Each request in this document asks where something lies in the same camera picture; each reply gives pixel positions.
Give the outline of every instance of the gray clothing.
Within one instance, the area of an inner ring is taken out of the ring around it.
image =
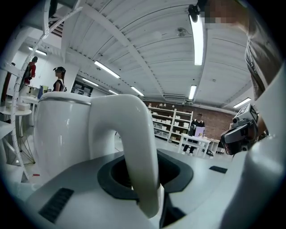
[[[282,56],[274,41],[252,15],[249,15],[247,37],[245,60],[251,74],[254,100],[257,100],[278,73]]]

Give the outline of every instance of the woman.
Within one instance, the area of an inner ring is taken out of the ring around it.
[[[64,86],[64,74],[66,70],[64,67],[57,67],[54,68],[55,76],[58,78],[57,81],[54,83],[53,91],[66,91],[66,87]]]

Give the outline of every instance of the black and white device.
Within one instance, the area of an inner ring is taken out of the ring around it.
[[[221,135],[222,144],[230,155],[249,150],[251,139],[248,133],[253,131],[254,139],[256,138],[258,114],[253,106],[248,104],[240,109],[232,121],[231,129]]]

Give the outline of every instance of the man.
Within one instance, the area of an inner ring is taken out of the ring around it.
[[[192,126],[192,125],[195,125],[195,126],[197,126],[197,127],[205,127],[205,123],[202,121],[202,114],[201,114],[201,113],[199,113],[199,114],[197,115],[197,119],[194,119],[194,120],[192,121],[191,126]],[[189,134],[189,136],[193,136],[193,135],[194,135],[194,132],[190,130],[188,134]],[[193,142],[193,143],[198,143],[197,141],[190,140],[190,139],[189,139],[188,141],[189,141],[189,142]],[[189,147],[189,145],[185,145],[183,151],[184,151],[184,152],[187,152],[188,147]],[[192,147],[190,148],[189,152],[190,152],[190,153],[193,153],[193,150],[194,150],[194,149],[195,149],[195,147],[192,146]]]
[[[25,86],[28,86],[30,84],[31,79],[36,76],[36,65],[35,64],[37,61],[38,61],[38,58],[36,56],[34,56],[32,58],[32,61],[29,62],[28,66],[25,70],[24,76],[22,78],[19,91],[22,89],[24,84],[25,84]]]
[[[245,60],[250,71],[254,100],[257,100],[274,79],[282,65],[282,56],[267,33],[246,7],[236,0],[208,0],[206,14],[244,31],[248,37]],[[250,131],[249,138],[259,137],[266,126],[261,116],[258,133]]]

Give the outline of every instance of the ceiling light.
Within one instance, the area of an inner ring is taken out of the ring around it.
[[[234,107],[234,108],[237,108],[237,107],[239,107],[239,106],[241,106],[241,105],[247,103],[247,102],[250,101],[250,100],[251,100],[251,98],[246,98],[246,99],[244,99],[242,102],[236,104],[236,105],[233,106],[233,107]]]
[[[193,22],[191,16],[189,15],[189,19],[192,25],[193,31],[193,46],[195,51],[195,65],[202,65],[202,56],[204,52],[204,37],[202,31],[202,19],[200,15],[198,15],[198,21]]]
[[[87,79],[82,78],[82,80],[85,81],[85,82],[88,82],[88,83],[90,83],[90,84],[92,84],[92,85],[94,85],[94,86],[96,86],[96,87],[98,87],[97,84],[95,84],[95,83],[93,83],[93,82],[91,82],[91,81],[89,81],[89,80],[87,80]]]
[[[40,51],[40,50],[36,50],[36,52],[37,53],[40,53],[40,54],[42,54],[42,55],[46,55],[46,53],[45,52],[42,52],[42,51]]]
[[[191,90],[189,92],[189,99],[193,99],[193,96],[195,95],[196,89],[197,89],[196,85],[191,86]]]
[[[116,92],[112,91],[112,90],[109,90],[111,93],[115,94],[115,95],[118,95]]]
[[[135,92],[137,92],[139,95],[144,96],[141,92],[139,92],[135,87],[131,87]]]
[[[104,66],[102,63],[99,63],[98,61],[94,62],[98,67],[102,68],[103,70],[106,70],[109,74],[113,75],[116,78],[120,78],[119,75],[117,75],[115,72],[111,71],[108,67]]]

